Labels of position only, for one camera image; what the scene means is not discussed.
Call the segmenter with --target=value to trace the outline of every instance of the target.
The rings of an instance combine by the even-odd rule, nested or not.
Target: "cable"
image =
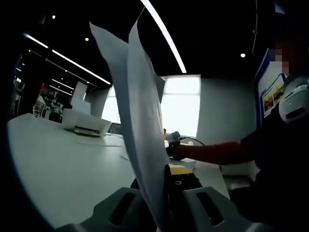
[[[180,140],[182,140],[182,139],[192,139],[192,140],[195,140],[195,141],[199,142],[199,143],[202,144],[203,146],[205,146],[205,144],[203,144],[201,141],[199,141],[199,140],[197,140],[197,139],[195,139],[195,138],[191,138],[191,137],[180,137]]]

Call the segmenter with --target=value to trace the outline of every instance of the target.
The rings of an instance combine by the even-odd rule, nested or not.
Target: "led light strip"
[[[56,82],[59,83],[59,84],[61,84],[61,85],[63,85],[63,86],[65,86],[65,87],[68,87],[68,88],[70,88],[70,89],[73,89],[72,87],[67,86],[67,85],[65,85],[65,84],[63,84],[63,83],[61,83],[61,82],[59,82],[59,81],[56,81]]]
[[[65,70],[67,73],[72,74],[73,76],[76,76],[77,78],[81,79],[82,81],[87,82],[85,79],[81,78],[80,76],[78,76],[78,75],[76,75],[76,74],[74,74],[74,73],[72,73],[72,72],[66,70],[65,68],[62,68],[61,66],[59,66],[59,65],[57,65],[57,64],[55,64],[55,63],[53,63],[53,62],[51,62],[50,60],[48,60],[48,62],[50,62],[51,64],[55,65],[56,67],[58,67],[58,68],[60,68],[60,69],[62,69],[62,70]]]
[[[38,41],[37,39],[34,39],[32,36],[30,36],[30,35],[28,35],[28,34],[25,34],[25,36],[26,36],[27,38],[33,40],[34,42],[37,42],[38,44],[42,45],[43,47],[48,48],[47,45],[41,43],[41,42]],[[97,79],[100,79],[101,81],[104,81],[105,83],[107,83],[107,84],[109,84],[109,85],[111,84],[111,83],[108,82],[107,80],[105,80],[105,79],[103,79],[102,77],[100,77],[100,76],[94,74],[93,72],[89,71],[88,69],[84,68],[83,66],[79,65],[78,63],[75,63],[73,60],[70,60],[69,58],[65,57],[64,55],[62,55],[62,54],[60,54],[60,53],[58,53],[58,52],[56,52],[55,50],[52,50],[52,52],[55,53],[55,54],[57,54],[58,56],[64,58],[64,59],[66,59],[68,62],[71,62],[72,64],[74,64],[74,65],[76,65],[77,67],[81,68],[82,70],[86,71],[87,73],[89,73],[89,74],[95,76]]]
[[[174,41],[172,40],[167,28],[165,27],[162,19],[160,18],[160,16],[158,15],[158,13],[155,11],[154,7],[152,6],[152,4],[149,2],[149,0],[140,0],[144,6],[146,7],[146,9],[149,11],[149,13],[151,14],[151,16],[153,17],[153,19],[155,20],[155,22],[157,23],[158,27],[160,28],[160,30],[162,31],[163,36],[165,37],[166,41],[169,44],[170,49],[172,50],[177,63],[181,69],[181,71],[183,73],[187,73],[183,61],[179,55],[179,52],[174,44]]]
[[[27,35],[27,34],[25,34],[25,36],[26,36],[27,38],[29,38],[29,39],[33,40],[34,42],[37,42],[39,45],[42,45],[43,47],[48,48],[48,46],[47,46],[47,45],[45,45],[45,44],[41,43],[41,42],[40,42],[40,41],[38,41],[37,39],[34,39],[31,35]]]
[[[70,96],[72,96],[72,94],[67,93],[67,92],[65,92],[65,91],[63,91],[63,90],[61,90],[61,89],[59,89],[59,88],[53,87],[53,86],[51,86],[51,85],[50,85],[49,87],[51,87],[51,88],[55,88],[55,89],[57,89],[57,90],[59,90],[59,91],[61,91],[61,92],[64,92],[64,93],[69,94]]]
[[[107,84],[109,84],[109,85],[111,84],[111,83],[108,82],[107,80],[105,80],[105,79],[103,79],[102,77],[100,77],[100,76],[94,74],[93,72],[89,71],[88,69],[85,69],[83,66],[79,65],[78,63],[75,63],[73,60],[70,60],[69,58],[65,57],[64,55],[62,55],[62,54],[60,54],[60,53],[58,53],[58,52],[56,52],[55,50],[52,50],[52,52],[55,53],[55,54],[57,54],[58,56],[64,58],[64,59],[66,59],[68,62],[71,62],[72,64],[74,64],[74,65],[76,65],[77,67],[81,68],[82,70],[86,71],[87,73],[89,73],[89,74],[95,76],[97,79],[100,79],[101,81],[104,81],[105,83],[107,83]]]

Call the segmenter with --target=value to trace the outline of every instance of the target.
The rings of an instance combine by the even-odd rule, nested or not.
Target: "table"
[[[32,202],[55,228],[80,223],[96,204],[135,178],[124,141],[117,135],[90,138],[66,131],[61,124],[26,114],[8,122],[9,141],[19,178]],[[86,145],[93,143],[121,146]],[[228,197],[218,165],[197,162],[203,186]]]

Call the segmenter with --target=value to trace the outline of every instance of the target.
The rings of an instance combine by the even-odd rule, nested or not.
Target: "ceiling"
[[[255,0],[219,2],[151,0],[170,33],[183,60],[187,74],[202,74],[203,78],[227,78],[251,82],[268,47],[268,20],[271,6],[258,0],[258,35],[255,40]],[[48,79],[56,79],[75,87],[77,81],[88,84],[88,90],[108,85],[51,52],[56,50],[112,83],[104,58],[100,55],[89,22],[109,30],[128,41],[128,34],[143,10],[140,0],[102,2],[100,7],[65,14],[46,15],[44,23],[28,34],[49,46],[48,49],[25,39],[21,63],[25,66],[36,54],[48,57],[57,66],[44,71]],[[138,23],[141,43],[159,76],[181,75],[181,69],[159,27],[145,9]]]

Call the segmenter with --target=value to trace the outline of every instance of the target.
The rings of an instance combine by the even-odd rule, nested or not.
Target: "display board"
[[[253,81],[257,126],[283,97],[286,77],[280,62],[269,61],[267,50]]]

